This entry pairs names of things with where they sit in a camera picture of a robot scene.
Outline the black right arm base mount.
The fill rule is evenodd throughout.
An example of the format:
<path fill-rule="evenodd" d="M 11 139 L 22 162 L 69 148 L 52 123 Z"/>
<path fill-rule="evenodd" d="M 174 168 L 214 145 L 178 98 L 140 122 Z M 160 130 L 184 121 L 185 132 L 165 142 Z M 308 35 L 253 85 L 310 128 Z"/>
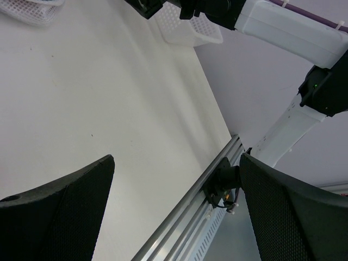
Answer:
<path fill-rule="evenodd" d="M 224 157 L 204 183 L 202 190 L 213 208 L 232 213 L 237 207 L 241 178 L 239 166 L 232 166 Z"/>

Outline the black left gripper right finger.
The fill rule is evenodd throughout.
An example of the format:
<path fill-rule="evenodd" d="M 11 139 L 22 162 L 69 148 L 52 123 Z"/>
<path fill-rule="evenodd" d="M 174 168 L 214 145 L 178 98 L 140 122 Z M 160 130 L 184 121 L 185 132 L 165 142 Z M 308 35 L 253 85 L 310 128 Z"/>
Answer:
<path fill-rule="evenodd" d="M 247 153 L 239 167 L 261 260 L 347 260 L 347 197 Z"/>

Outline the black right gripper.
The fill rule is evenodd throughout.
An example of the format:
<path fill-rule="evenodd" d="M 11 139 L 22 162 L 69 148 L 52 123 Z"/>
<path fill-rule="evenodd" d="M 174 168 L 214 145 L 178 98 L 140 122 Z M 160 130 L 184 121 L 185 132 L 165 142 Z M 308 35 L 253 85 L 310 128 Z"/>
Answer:
<path fill-rule="evenodd" d="M 201 13 L 212 17 L 220 17 L 231 9 L 231 1 L 228 0 L 127 0 L 127 4 L 146 19 L 150 19 L 162 9 L 164 10 L 169 7 L 176 10 L 181 20 L 189 20 L 194 16 L 199 17 Z"/>

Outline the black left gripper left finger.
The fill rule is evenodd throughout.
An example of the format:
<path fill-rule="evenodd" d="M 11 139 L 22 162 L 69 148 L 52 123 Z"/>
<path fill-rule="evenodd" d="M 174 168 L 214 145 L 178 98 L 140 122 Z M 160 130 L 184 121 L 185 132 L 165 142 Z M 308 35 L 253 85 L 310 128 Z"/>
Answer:
<path fill-rule="evenodd" d="M 115 170 L 111 155 L 1 200 L 1 260 L 92 260 Z"/>

